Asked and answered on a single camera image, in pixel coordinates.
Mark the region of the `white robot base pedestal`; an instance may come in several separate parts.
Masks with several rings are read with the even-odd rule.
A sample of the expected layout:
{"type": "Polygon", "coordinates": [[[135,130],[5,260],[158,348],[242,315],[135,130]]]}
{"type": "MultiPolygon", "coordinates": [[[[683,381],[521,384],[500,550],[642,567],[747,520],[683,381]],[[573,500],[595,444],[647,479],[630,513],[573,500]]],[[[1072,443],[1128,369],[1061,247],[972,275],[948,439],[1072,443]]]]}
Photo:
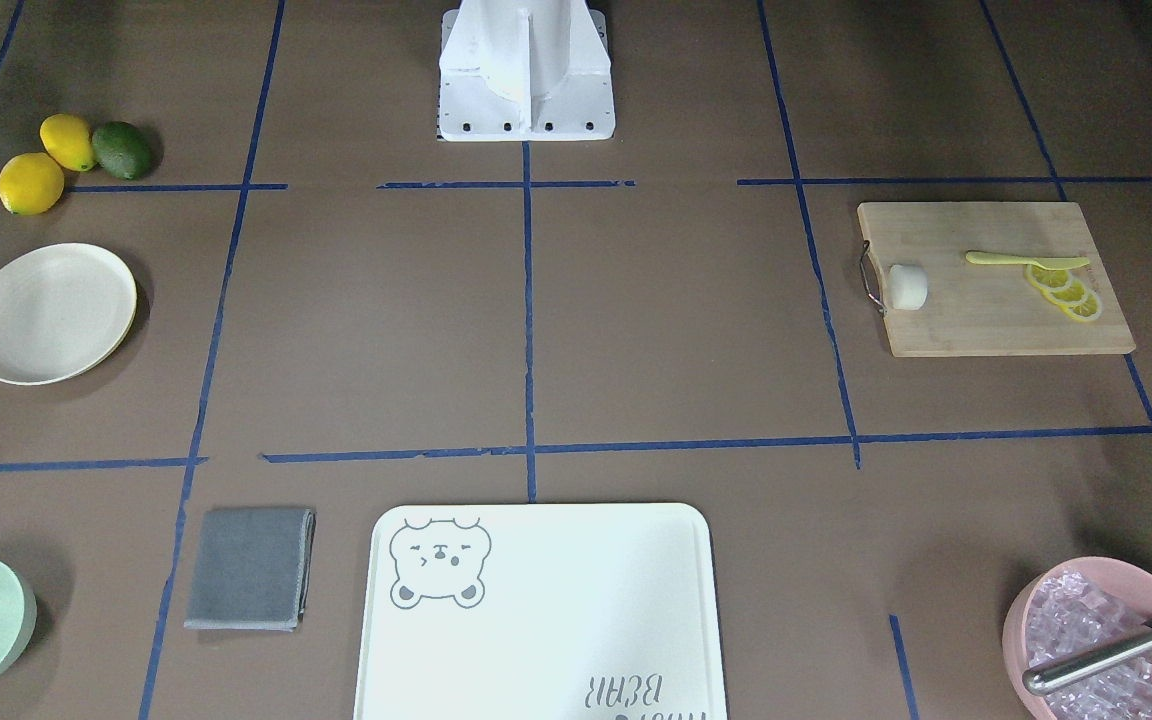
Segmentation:
{"type": "Polygon", "coordinates": [[[608,141],[607,20],[585,1],[462,1],[444,13],[435,136],[608,141]]]}

